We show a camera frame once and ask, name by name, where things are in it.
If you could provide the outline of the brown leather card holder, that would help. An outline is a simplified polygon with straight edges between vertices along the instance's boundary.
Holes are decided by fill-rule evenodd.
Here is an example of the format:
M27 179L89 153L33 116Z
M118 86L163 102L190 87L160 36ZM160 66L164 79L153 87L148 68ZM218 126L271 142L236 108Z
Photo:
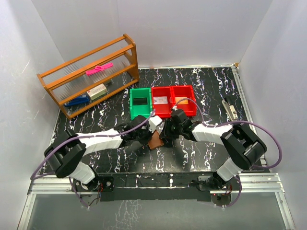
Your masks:
M156 148L159 148L164 145L163 140L159 137L158 131L155 131L151 137L151 139L148 141L148 146L150 150L154 150Z

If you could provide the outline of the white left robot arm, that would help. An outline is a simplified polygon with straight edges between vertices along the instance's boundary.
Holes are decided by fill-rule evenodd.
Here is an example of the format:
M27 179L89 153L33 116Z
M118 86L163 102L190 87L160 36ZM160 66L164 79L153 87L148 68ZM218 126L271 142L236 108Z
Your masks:
M92 166L82 162L83 156L109 149L120 149L139 142L146 145L152 139L162 119L155 115L147 119L142 115L129 123L96 133L75 133L66 130L44 152L47 163L58 178L70 177L79 181L88 191L98 188L99 176Z

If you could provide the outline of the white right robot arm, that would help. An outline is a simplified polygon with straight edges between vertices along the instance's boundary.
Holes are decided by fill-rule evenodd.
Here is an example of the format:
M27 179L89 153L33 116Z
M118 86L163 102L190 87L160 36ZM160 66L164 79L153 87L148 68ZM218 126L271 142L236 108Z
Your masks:
M193 180L192 186L200 189L225 190L231 180L242 171L249 170L267 151L264 142L248 124L206 126L201 121L193 122L181 109L174 110L166 119L159 135L164 142L183 136L195 142L213 142L223 145L229 158L208 179Z

